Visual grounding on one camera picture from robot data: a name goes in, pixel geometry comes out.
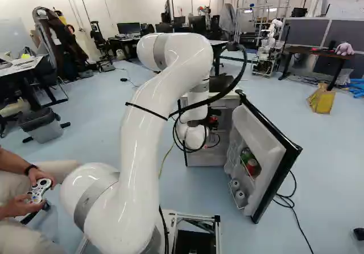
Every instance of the stuffed animal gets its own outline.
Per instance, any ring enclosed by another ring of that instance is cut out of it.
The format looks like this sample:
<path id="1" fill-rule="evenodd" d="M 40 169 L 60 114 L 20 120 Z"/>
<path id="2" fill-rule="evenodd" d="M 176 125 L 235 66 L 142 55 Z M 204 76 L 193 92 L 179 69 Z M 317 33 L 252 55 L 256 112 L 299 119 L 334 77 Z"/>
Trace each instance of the stuffed animal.
<path id="1" fill-rule="evenodd" d="M 341 43 L 337 48 L 336 48 L 336 54 L 337 55 L 342 55 L 342 56 L 346 56 L 346 55 L 354 55 L 355 52 L 351 46 L 350 43 Z"/>

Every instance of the blue object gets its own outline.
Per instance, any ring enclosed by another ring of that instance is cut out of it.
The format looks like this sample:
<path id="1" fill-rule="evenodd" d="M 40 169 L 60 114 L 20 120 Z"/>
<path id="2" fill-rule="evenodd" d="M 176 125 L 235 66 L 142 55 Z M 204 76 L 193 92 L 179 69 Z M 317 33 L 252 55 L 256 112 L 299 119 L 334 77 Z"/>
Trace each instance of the blue object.
<path id="1" fill-rule="evenodd" d="M 351 79 L 351 83 L 347 84 L 349 87 L 350 93 L 354 94 L 354 98 L 357 99 L 359 97 L 364 96 L 364 79 Z"/>

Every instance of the white game controller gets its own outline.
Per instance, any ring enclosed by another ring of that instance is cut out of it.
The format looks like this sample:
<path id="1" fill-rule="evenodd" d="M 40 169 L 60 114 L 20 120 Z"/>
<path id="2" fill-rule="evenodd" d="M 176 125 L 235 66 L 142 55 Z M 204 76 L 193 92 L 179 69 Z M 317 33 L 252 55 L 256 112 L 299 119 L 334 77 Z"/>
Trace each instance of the white game controller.
<path id="1" fill-rule="evenodd" d="M 28 200 L 29 204 L 39 204 L 43 200 L 43 194 L 49 190 L 52 186 L 52 181 L 47 178 L 42 178 L 36 181 L 36 185 L 32 186 L 32 191 L 29 191 L 28 194 L 32 195 L 31 200 Z"/>

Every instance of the gray partition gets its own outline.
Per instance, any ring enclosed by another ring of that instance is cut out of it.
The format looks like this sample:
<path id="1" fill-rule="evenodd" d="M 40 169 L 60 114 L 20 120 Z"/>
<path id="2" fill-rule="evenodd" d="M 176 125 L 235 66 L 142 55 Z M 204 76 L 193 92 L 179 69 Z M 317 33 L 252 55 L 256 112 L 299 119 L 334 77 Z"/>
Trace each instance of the gray partition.
<path id="1" fill-rule="evenodd" d="M 364 51 L 364 21 L 348 21 L 333 19 L 325 39 L 324 47 L 328 47 L 331 40 L 336 45 L 349 42 L 356 51 Z"/>
<path id="2" fill-rule="evenodd" d="M 280 40 L 286 39 L 290 26 L 288 44 L 321 46 L 329 21 L 315 18 L 286 19 Z"/>

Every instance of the white panel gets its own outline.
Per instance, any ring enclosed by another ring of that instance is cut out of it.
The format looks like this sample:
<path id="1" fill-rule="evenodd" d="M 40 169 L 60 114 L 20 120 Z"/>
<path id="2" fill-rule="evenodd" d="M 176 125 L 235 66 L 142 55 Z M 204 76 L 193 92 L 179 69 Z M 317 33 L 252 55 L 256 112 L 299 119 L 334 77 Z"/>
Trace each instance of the white panel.
<path id="1" fill-rule="evenodd" d="M 233 125 L 262 168 L 253 182 L 255 189 L 250 194 L 249 203 L 244 209 L 244 214 L 250 216 L 262 200 L 286 149 L 244 105 L 234 110 Z M 250 177 L 244 177 L 243 181 L 246 183 L 247 179 Z"/>

